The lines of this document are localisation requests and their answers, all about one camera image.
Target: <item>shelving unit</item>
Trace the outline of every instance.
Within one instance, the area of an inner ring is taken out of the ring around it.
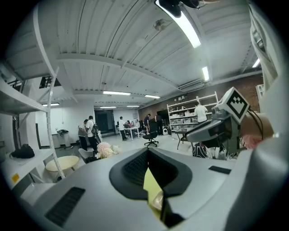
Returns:
[[[47,106],[43,106],[39,102],[23,95],[21,93],[22,90],[20,90],[21,92],[18,92],[17,90],[9,86],[7,83],[5,83],[4,80],[0,77],[0,97],[1,97],[0,113],[15,116],[17,120],[19,118],[19,114],[27,113],[25,118],[22,120],[21,124],[23,124],[23,122],[28,117],[30,112],[34,111],[45,112],[47,118],[47,133],[49,138],[50,149],[33,150],[35,153],[35,157],[30,159],[19,160],[19,159],[10,159],[9,157],[6,158],[6,160],[3,163],[1,163],[1,167],[3,169],[3,174],[6,177],[7,183],[10,185],[11,188],[13,188],[26,174],[28,174],[33,168],[35,168],[36,163],[45,160],[50,155],[52,155],[53,157],[53,160],[56,164],[60,176],[62,178],[65,178],[65,175],[59,165],[57,155],[54,149],[50,124],[50,108],[51,108],[52,94],[59,67],[57,67],[56,70],[52,68],[51,63],[45,52],[38,23],[38,5],[36,5],[33,10],[33,28],[34,28],[33,42],[35,43],[37,49],[39,50],[40,56],[39,59],[43,61],[45,67],[47,68],[52,77],[49,90],[47,90],[46,93],[41,96],[42,98],[48,93]],[[32,78],[33,77],[31,76],[22,78],[21,89],[23,89],[25,81]],[[19,137],[18,129],[20,128],[20,126],[16,127],[17,137]]]
[[[215,102],[213,103],[203,103],[205,102],[206,100],[210,99],[210,98],[213,98],[215,100]],[[184,116],[180,116],[180,117],[174,117],[172,118],[172,115],[178,113],[180,115],[181,112],[185,112],[185,111],[189,111],[190,113],[193,113],[194,112],[194,109],[196,108],[195,106],[191,106],[189,108],[184,108],[184,109],[178,109],[178,106],[183,106],[185,104],[192,104],[194,102],[199,102],[201,105],[204,105],[205,107],[213,107],[215,105],[217,105],[218,103],[218,97],[217,97],[217,93],[215,92],[213,95],[208,95],[208,96],[205,96],[205,97],[198,97],[196,96],[196,99],[192,99],[192,100],[188,100],[188,101],[185,101],[185,102],[180,102],[180,103],[175,103],[175,104],[172,104],[172,105],[167,105],[167,108],[168,108],[168,114],[169,114],[169,121],[170,121],[170,128],[172,130],[172,132],[176,131],[180,126],[182,128],[185,128],[185,127],[192,127],[193,125],[196,125],[198,124],[196,119],[197,119],[197,116],[196,115],[184,115]],[[188,122],[188,123],[172,123],[172,121],[174,120],[183,120],[183,119],[191,119],[192,122]]]

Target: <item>ceiling duct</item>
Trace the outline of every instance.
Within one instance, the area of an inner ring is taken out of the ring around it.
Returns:
[[[178,89],[180,89],[182,92],[190,92],[203,87],[204,87],[203,81],[200,79],[196,79],[194,81],[179,86]]]

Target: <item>black pad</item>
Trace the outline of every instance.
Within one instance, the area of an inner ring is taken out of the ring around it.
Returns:
[[[166,197],[183,194],[192,180],[187,165],[151,149],[141,150],[115,164],[109,172],[109,180],[125,197],[147,200],[143,186],[148,167]]]

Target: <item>brick wall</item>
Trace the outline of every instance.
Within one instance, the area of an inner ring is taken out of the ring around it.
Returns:
[[[263,78],[260,75],[237,79],[231,82],[210,86],[199,91],[188,93],[186,101],[194,99],[196,98],[196,96],[204,97],[207,95],[212,95],[215,91],[217,92],[218,99],[220,100],[227,90],[229,90],[231,87],[235,87],[247,99],[247,101],[251,105],[252,110],[260,111],[258,96],[256,92],[256,86],[259,84],[263,84]],[[145,116],[149,113],[151,114],[151,116],[155,116],[157,114],[157,111],[166,110],[167,104],[171,105],[176,103],[174,101],[175,98],[177,97],[139,109],[140,120],[143,120]]]

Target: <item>window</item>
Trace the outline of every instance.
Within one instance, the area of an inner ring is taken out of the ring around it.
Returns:
[[[47,87],[50,87],[50,85],[51,85],[51,80],[52,80],[52,77],[51,77],[51,76],[42,77],[39,88],[47,88]],[[60,82],[58,81],[58,79],[56,79],[56,80],[55,80],[54,87],[58,87],[58,86],[61,86],[61,84],[60,84]]]

